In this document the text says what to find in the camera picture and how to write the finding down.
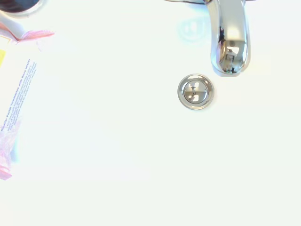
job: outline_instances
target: chrome metal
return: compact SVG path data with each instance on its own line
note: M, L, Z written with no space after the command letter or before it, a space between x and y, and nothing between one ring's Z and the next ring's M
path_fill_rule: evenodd
M205 76L191 74L180 82L178 97L185 107L192 110L201 110L211 103L214 97L214 88Z
M238 75L250 61L246 0L168 0L206 4L211 17L211 62L226 75Z

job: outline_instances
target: pink packaging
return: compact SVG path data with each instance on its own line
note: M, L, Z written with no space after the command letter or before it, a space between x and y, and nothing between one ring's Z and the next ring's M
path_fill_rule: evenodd
M22 106L38 69L38 47L17 42L0 30L0 179L10 174L10 153L22 118Z

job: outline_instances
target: chrome faucet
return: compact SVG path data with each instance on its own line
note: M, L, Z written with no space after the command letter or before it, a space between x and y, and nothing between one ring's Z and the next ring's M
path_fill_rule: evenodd
M167 0L206 4L211 17L211 62L224 75L238 75L250 61L246 0Z

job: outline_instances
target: sink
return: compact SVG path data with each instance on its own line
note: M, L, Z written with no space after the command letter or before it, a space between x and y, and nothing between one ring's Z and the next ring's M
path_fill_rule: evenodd
M7 181L36 188L15 194L11 208L33 202L16 207L23 224L50 212L68 224L300 224L300 47L284 5L247 3L251 61L223 77L205 5L94 2L54 17L28 96ZM199 111L177 96L195 73L215 90Z

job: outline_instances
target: sink drain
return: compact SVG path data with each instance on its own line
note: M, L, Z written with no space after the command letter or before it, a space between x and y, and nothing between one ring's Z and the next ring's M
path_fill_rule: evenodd
M178 97L181 103L192 110L201 110L207 107L213 96L213 85L208 78L201 74L186 76L178 87Z

